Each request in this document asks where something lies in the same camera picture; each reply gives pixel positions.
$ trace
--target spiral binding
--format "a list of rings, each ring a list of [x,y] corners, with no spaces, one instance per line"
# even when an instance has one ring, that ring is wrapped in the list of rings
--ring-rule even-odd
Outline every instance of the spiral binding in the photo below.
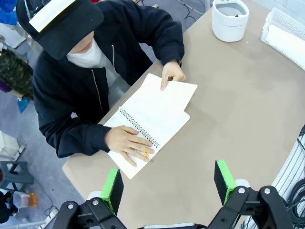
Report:
[[[155,147],[160,147],[160,144],[153,137],[151,137],[150,134],[147,133],[147,131],[144,130],[123,108],[120,108],[120,112],[129,122],[131,122],[132,125],[134,125],[138,131],[140,131],[141,134],[147,138],[148,141],[150,141]]]

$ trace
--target beige tabletop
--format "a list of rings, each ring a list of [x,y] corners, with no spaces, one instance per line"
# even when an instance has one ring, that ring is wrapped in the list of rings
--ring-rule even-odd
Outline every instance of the beige tabletop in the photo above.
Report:
[[[261,42],[268,11],[250,0],[244,38],[226,43],[212,32],[211,11],[184,34],[183,70],[198,85],[188,123],[134,179],[124,174],[119,217],[128,228],[195,221],[208,225],[221,207],[214,163],[254,189],[270,185],[305,121],[305,72]],[[161,75],[156,62],[147,73]],[[141,85],[142,78],[102,119]],[[84,198],[103,187],[116,164],[104,152],[77,154],[63,170]]]

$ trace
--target yellow pencil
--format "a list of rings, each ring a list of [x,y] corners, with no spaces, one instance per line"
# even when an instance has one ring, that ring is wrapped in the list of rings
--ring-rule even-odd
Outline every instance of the yellow pencil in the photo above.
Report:
[[[144,154],[145,154],[145,156],[147,156],[147,157],[148,157],[148,159],[150,159],[150,158],[149,158],[149,156],[148,156],[148,153],[147,153],[147,152],[144,152]]]

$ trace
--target person's right hand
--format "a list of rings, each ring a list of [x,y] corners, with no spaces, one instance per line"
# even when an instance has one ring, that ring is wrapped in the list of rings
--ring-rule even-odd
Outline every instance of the person's right hand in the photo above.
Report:
[[[126,161],[136,167],[137,164],[129,157],[129,154],[143,161],[149,161],[149,158],[136,150],[149,154],[154,153],[153,149],[149,148],[152,146],[152,143],[144,138],[137,137],[138,133],[138,131],[131,127],[114,127],[106,134],[105,143],[110,150],[121,154]]]

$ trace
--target white tray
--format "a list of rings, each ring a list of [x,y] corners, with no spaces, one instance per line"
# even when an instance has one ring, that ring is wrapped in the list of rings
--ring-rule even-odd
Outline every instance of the white tray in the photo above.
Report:
[[[263,34],[262,34],[262,41],[266,44],[270,45],[268,41],[266,40],[266,37],[269,33],[269,25],[274,25],[285,32],[288,32],[303,41],[305,41],[305,25],[301,24],[297,20],[293,19],[289,15],[285,14],[284,12],[280,11],[278,8],[273,8],[272,11],[268,14],[266,18],[266,23],[263,27]],[[292,60],[294,63],[299,65],[303,70],[305,70],[305,65],[301,64],[299,61],[297,61],[293,56],[285,53],[282,51],[279,47],[276,47],[274,45],[270,45],[271,47],[278,50],[280,53],[288,57],[290,60]]]

